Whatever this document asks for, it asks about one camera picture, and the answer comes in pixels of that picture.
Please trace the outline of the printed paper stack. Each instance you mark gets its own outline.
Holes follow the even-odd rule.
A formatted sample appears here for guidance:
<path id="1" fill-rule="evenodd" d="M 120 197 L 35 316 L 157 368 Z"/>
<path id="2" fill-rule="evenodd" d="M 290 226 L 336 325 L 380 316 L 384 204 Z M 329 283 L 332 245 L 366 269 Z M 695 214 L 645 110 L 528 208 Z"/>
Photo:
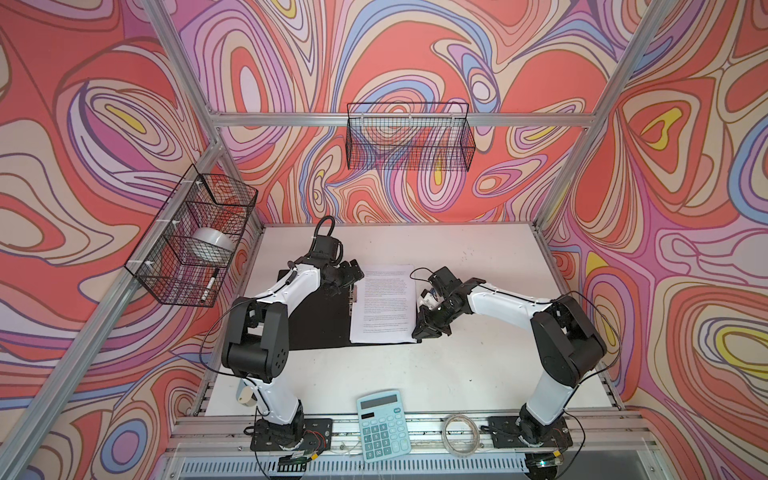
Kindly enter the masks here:
<path id="1" fill-rule="evenodd" d="M 349 340 L 352 344 L 415 343 L 416 285 L 412 265 L 363 265 L 354 285 Z"/>

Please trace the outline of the white folder black inside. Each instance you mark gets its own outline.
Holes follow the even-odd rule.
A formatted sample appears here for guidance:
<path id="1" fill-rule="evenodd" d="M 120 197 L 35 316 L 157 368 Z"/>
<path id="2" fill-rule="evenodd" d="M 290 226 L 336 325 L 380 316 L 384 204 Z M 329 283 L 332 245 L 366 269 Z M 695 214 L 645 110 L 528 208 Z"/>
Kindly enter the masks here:
<path id="1" fill-rule="evenodd" d="M 349 298 L 320 285 L 320 269 L 299 265 L 263 293 L 267 300 L 284 300 L 289 309 L 291 350 L 317 350 L 374 344 L 349 340 Z"/>

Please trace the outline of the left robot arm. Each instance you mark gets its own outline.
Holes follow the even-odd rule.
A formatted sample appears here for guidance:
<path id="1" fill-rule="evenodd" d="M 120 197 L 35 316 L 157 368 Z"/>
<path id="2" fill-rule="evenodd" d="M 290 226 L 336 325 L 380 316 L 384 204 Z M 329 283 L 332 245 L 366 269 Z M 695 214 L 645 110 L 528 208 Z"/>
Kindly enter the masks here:
<path id="1" fill-rule="evenodd" d="M 308 252 L 288 262 L 287 272 L 266 291 L 238 298 L 229 311 L 221 364 L 258 394 L 266 407 L 261 424 L 291 438 L 303 435 L 305 424 L 301 401 L 278 381 L 289 356 L 289 317 L 317 290 L 347 298 L 364 278 L 356 260 L 343 259 L 335 225 L 333 216 L 322 217 Z"/>

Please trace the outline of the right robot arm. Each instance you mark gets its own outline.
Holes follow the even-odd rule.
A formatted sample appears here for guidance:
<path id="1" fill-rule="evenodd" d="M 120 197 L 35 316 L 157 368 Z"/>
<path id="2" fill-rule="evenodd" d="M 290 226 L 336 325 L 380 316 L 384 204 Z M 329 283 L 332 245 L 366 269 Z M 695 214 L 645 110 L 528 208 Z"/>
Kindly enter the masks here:
<path id="1" fill-rule="evenodd" d="M 485 315 L 532 333 L 543 373 L 516 421 L 521 441 L 542 444 L 582 380 L 608 353 L 579 302 L 565 294 L 541 299 L 502 290 L 480 278 L 463 281 L 442 267 L 425 280 L 412 338 L 439 338 L 465 315 Z"/>

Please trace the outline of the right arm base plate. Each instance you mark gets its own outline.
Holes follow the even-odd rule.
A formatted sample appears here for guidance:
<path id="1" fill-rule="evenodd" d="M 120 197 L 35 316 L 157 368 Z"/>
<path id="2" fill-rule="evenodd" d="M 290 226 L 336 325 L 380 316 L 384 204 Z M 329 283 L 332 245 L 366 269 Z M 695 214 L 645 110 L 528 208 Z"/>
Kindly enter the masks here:
<path id="1" fill-rule="evenodd" d="M 491 416 L 480 430 L 490 435 L 497 449 L 567 450 L 573 446 L 570 430 L 562 416 L 546 426 L 541 426 L 534 419 L 521 420 L 518 416 Z"/>

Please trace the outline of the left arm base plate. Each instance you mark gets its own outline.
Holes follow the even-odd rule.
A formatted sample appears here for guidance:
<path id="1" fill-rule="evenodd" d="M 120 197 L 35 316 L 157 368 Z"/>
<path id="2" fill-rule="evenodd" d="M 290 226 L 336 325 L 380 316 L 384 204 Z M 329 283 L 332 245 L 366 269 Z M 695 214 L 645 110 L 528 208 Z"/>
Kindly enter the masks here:
<path id="1" fill-rule="evenodd" d="M 257 419 L 254 425 L 245 427 L 243 433 L 250 438 L 250 449 L 254 452 L 322 453 L 331 447 L 333 420 L 309 418 L 299 426 Z"/>

